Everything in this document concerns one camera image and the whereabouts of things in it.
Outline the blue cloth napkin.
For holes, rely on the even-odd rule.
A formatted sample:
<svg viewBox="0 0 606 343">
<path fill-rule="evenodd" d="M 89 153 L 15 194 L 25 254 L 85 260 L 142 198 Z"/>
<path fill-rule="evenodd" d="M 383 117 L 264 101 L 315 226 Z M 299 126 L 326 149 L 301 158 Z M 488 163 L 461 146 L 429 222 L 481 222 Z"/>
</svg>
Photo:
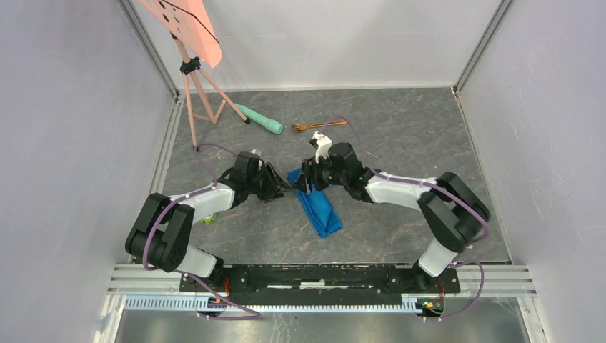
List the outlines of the blue cloth napkin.
<svg viewBox="0 0 606 343">
<path fill-rule="evenodd" d="M 342 221 L 327 195 L 323 191 L 317 191 L 315 184 L 311 184 L 311 187 L 312 191 L 310 193 L 298 190 L 294 192 L 315 232 L 324 239 L 338 232 L 342 228 Z"/>
</svg>

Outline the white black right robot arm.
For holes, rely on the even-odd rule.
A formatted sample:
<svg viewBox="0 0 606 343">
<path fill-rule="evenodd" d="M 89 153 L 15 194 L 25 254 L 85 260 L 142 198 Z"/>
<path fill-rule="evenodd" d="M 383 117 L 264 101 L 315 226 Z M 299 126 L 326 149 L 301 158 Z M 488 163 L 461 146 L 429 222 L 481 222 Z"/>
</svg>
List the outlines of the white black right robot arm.
<svg viewBox="0 0 606 343">
<path fill-rule="evenodd" d="M 349 143 L 318 148 L 317 153 L 302 162 L 292 181 L 297 191 L 309 194 L 341 186 L 357 201 L 395 204 L 423 214 L 433 239 L 412 268 L 413 283 L 423 292 L 437 287 L 445 269 L 487 230 L 489 209 L 455 173 L 428 179 L 389 174 L 364 166 Z"/>
</svg>

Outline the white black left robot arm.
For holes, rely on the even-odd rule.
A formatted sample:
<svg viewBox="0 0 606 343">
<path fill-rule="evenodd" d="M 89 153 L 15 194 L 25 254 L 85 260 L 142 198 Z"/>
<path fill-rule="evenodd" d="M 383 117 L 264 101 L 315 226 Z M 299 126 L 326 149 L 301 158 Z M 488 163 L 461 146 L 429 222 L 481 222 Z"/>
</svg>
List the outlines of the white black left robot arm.
<svg viewBox="0 0 606 343">
<path fill-rule="evenodd" d="M 207 291 L 216 291 L 224 283 L 222 259 L 189 243 L 193 224 L 233 209 L 250 196 L 262 202 L 282 198 L 289 188 L 270 163 L 244 151 L 206 187 L 174 196 L 150 194 L 126 238 L 125 250 L 148 270 L 193 274 Z"/>
</svg>

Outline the gold spoon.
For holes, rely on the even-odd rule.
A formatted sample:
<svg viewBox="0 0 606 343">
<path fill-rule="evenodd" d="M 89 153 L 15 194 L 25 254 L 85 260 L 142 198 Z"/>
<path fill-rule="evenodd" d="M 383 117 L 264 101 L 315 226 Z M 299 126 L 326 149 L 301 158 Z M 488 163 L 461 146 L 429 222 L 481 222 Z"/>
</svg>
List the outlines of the gold spoon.
<svg viewBox="0 0 606 343">
<path fill-rule="evenodd" d="M 341 126 L 341 125 L 346 125 L 347 121 L 345 120 L 336 120 L 336 121 L 329 121 L 327 123 L 317 123 L 317 124 L 293 124 L 291 125 L 291 128 L 293 131 L 297 132 L 297 133 L 303 133 L 307 130 L 310 129 L 320 129 L 324 126 Z"/>
</svg>

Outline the mint green flashlight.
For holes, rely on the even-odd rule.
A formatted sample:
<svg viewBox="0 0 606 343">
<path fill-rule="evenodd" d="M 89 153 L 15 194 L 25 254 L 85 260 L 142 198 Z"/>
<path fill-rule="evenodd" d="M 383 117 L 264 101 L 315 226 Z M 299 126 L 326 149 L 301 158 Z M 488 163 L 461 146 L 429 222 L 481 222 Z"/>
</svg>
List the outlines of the mint green flashlight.
<svg viewBox="0 0 606 343">
<path fill-rule="evenodd" d="M 240 110 L 241 113 L 243 113 L 243 115 L 245 115 L 246 118 L 261 125 L 267 131 L 273 134 L 281 134 L 283 132 L 284 126 L 278 121 L 264 116 L 263 114 L 260 114 L 244 105 L 236 104 L 236 107 Z"/>
</svg>

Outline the green owl toy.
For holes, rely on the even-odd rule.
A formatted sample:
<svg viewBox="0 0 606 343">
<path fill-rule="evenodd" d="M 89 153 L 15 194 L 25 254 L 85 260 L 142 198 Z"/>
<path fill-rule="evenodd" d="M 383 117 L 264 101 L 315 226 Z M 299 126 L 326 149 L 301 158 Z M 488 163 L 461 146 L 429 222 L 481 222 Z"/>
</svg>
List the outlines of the green owl toy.
<svg viewBox="0 0 606 343">
<path fill-rule="evenodd" d="M 217 220 L 217 218 L 218 218 L 218 214 L 217 213 L 213 213 L 213 214 L 210 214 L 208 216 L 202 217 L 200 219 L 200 222 L 203 223 L 203 224 L 213 224 L 213 223 L 215 223 L 215 221 Z"/>
</svg>

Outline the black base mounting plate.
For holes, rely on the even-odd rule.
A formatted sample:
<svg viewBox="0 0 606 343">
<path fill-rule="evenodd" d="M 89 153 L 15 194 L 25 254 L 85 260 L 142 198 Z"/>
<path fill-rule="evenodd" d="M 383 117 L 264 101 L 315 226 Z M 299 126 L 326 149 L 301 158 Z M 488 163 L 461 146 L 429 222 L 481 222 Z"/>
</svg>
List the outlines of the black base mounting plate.
<svg viewBox="0 0 606 343">
<path fill-rule="evenodd" d="M 455 269 L 424 277 L 411 264 L 233 264 L 205 282 L 240 305 L 396 305 L 461 291 Z"/>
</svg>

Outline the pink music stand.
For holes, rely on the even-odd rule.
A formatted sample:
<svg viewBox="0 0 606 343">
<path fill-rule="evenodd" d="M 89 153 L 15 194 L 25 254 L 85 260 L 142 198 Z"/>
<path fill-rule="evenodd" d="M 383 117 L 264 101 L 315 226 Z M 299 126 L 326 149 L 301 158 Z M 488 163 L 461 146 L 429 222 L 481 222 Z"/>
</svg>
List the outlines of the pink music stand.
<svg viewBox="0 0 606 343">
<path fill-rule="evenodd" d="M 251 120 L 203 68 L 206 65 L 212 69 L 222 60 L 222 48 L 203 2 L 148 0 L 139 3 L 170 32 L 182 58 L 179 71 L 185 87 L 193 150 L 197 150 L 199 146 L 196 119 L 216 124 L 224 107 L 230 106 L 245 124 L 250 124 Z M 218 109 L 213 109 L 200 77 L 203 77 L 222 97 Z"/>
</svg>

